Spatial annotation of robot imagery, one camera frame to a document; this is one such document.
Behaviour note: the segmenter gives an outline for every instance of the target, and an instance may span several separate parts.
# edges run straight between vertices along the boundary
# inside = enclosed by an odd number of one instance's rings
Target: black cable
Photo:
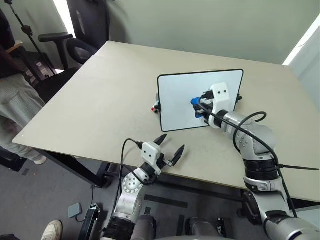
[[[78,223],[83,223],[83,222],[85,221],[85,219],[83,219],[83,220],[79,221],[79,220],[78,220],[78,215],[77,215],[77,216],[75,216],[75,220],[76,220]]]
[[[305,167],[305,166],[290,166],[290,165],[279,164],[278,167],[280,169],[286,168],[286,169],[300,169],[300,170],[320,171],[319,168],[312,168],[312,167]]]
[[[247,116],[245,119],[243,119],[239,123],[238,127],[241,127],[246,121],[248,121],[249,119],[251,119],[251,118],[253,118],[255,116],[258,116],[258,115],[263,115],[263,116],[261,118],[259,118],[258,120],[255,120],[256,123],[261,122],[262,120],[264,120],[267,117],[267,113],[265,111],[258,111],[256,113],[253,113],[253,114]],[[233,141],[233,145],[234,145],[235,149],[240,153],[240,149],[238,148],[237,143],[236,143],[236,135],[237,135],[237,133],[238,133],[238,129],[235,129],[234,133],[233,133],[232,141]]]
[[[127,165],[123,165],[123,166],[124,166],[126,169],[128,169],[129,172],[132,173],[133,176],[134,176],[141,184],[143,184],[144,186],[152,185],[151,182],[142,181],[142,180],[140,179],[140,177],[138,177],[137,174],[135,174],[135,172],[134,172],[131,168],[129,168]]]
[[[92,205],[92,204],[94,203],[94,190],[95,190],[95,186],[92,185],[91,188],[92,188],[92,197],[91,197],[91,205]]]
[[[206,107],[204,107],[204,106],[201,104],[201,99],[203,99],[203,97],[200,97],[200,98],[199,98],[198,106],[199,106],[202,110],[204,110],[206,113],[210,114],[211,116],[219,119],[220,121],[222,121],[222,122],[224,122],[224,123],[226,123],[226,124],[234,127],[236,130],[239,130],[239,131],[243,132],[244,134],[247,134],[248,136],[250,136],[250,137],[252,137],[253,139],[255,139],[258,143],[260,143],[260,144],[263,145],[266,149],[268,149],[268,151],[273,155],[273,158],[274,158],[274,160],[275,160],[275,165],[276,165],[276,166],[279,165],[278,156],[276,155],[275,151],[274,151],[268,144],[266,144],[264,141],[262,141],[260,138],[258,138],[257,136],[255,136],[255,135],[252,134],[251,132],[249,132],[249,131],[243,129],[242,127],[239,127],[239,126],[233,124],[232,122],[229,122],[229,121],[225,120],[223,117],[220,117],[219,115],[216,115],[216,114],[212,113],[211,111],[209,111]],[[297,218],[298,216],[297,216],[296,208],[295,208],[294,203],[293,203],[293,201],[292,201],[292,199],[291,199],[291,196],[290,196],[290,194],[289,194],[289,190],[288,190],[288,188],[287,188],[287,185],[286,185],[285,179],[284,179],[284,177],[283,177],[283,175],[282,175],[282,172],[281,172],[281,170],[280,170],[279,168],[277,169],[277,172],[278,172],[279,176],[280,176],[281,179],[282,179],[283,188],[284,188],[285,194],[286,194],[286,196],[287,196],[288,203],[289,203],[289,205],[291,206],[292,213],[293,213],[294,217]]]
[[[113,208],[112,208],[112,212],[115,211],[116,209],[116,205],[117,205],[117,200],[118,200],[118,196],[119,196],[119,191],[120,191],[120,194],[122,194],[122,187],[121,187],[121,181],[122,181],[122,172],[123,172],[123,167],[124,167],[124,151],[125,151],[125,146],[126,146],[126,143],[128,141],[131,141],[131,142],[134,142],[135,144],[137,144],[137,141],[131,139],[131,138],[127,138],[123,145],[122,145],[122,151],[121,151],[121,162],[120,162],[120,172],[119,172],[119,179],[118,179],[118,188],[116,190],[116,194],[115,194],[115,198],[114,198],[114,203],[113,203]]]

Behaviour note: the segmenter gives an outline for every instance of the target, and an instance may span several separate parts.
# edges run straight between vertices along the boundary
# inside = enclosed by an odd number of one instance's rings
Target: beige tabletop
[[[320,168],[320,114],[289,68],[282,65],[151,48],[109,41],[13,140],[15,143],[120,163],[126,138],[151,141],[162,133],[151,112],[161,74],[243,69],[236,111],[267,112],[280,163]],[[125,163],[140,166],[140,150],[128,144]],[[231,140],[219,129],[168,132],[163,153],[185,144],[173,175],[245,188],[245,168]],[[284,169],[291,196],[320,201],[320,173]]]

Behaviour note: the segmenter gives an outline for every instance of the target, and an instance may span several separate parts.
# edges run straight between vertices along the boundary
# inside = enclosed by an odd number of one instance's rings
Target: wall
[[[12,6],[25,25],[33,31],[33,40],[41,51],[48,54],[56,68],[62,68],[56,45],[52,42],[41,43],[38,35],[66,32],[64,23],[52,0],[13,0]],[[0,0],[0,8],[11,25],[16,40],[22,40],[27,51],[36,52],[28,36],[21,30],[21,25],[11,11],[8,4]]]
[[[282,64],[319,0],[107,0],[119,42]]]
[[[320,112],[320,27],[289,64]]]

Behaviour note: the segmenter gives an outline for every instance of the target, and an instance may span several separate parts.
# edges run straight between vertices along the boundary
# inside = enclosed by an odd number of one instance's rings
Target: blue object
[[[200,101],[200,97],[193,98],[193,99],[191,100],[191,104],[192,104],[192,105],[198,105],[198,104],[199,104],[199,101]],[[197,112],[195,113],[195,118],[196,118],[196,119],[199,119],[199,118],[202,118],[202,117],[204,117],[204,115],[202,115],[202,114],[197,114]]]
[[[199,101],[200,101],[200,97],[193,98],[193,99],[191,100],[191,104],[192,104],[192,105],[198,105],[198,104],[199,104]]]

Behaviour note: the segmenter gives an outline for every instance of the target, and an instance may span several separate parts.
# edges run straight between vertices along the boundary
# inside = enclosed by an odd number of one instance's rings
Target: office chair
[[[63,68],[69,69],[69,55],[85,64],[109,40],[109,15],[105,0],[67,0],[76,38],[67,32],[39,35],[39,42],[54,42]]]

